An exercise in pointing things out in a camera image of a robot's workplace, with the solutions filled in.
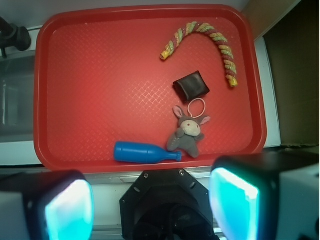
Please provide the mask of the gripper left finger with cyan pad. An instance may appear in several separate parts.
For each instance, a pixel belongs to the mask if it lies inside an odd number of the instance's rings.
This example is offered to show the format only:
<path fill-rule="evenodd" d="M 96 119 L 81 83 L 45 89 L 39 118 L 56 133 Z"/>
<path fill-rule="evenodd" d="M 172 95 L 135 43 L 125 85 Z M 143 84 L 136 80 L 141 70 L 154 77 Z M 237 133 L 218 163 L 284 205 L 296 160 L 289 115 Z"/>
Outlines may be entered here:
<path fill-rule="evenodd" d="M 1 174 L 2 240 L 89 240 L 93 226 L 93 190 L 81 172 Z"/>

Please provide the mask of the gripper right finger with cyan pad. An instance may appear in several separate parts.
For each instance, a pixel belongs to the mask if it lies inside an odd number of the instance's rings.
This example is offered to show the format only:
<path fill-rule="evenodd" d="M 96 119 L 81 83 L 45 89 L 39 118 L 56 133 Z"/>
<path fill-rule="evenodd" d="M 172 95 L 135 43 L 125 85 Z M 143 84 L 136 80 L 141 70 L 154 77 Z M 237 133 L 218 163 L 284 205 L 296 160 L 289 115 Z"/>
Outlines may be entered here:
<path fill-rule="evenodd" d="M 222 156 L 210 173 L 209 202 L 229 240 L 317 240 L 319 156 L 298 151 Z"/>

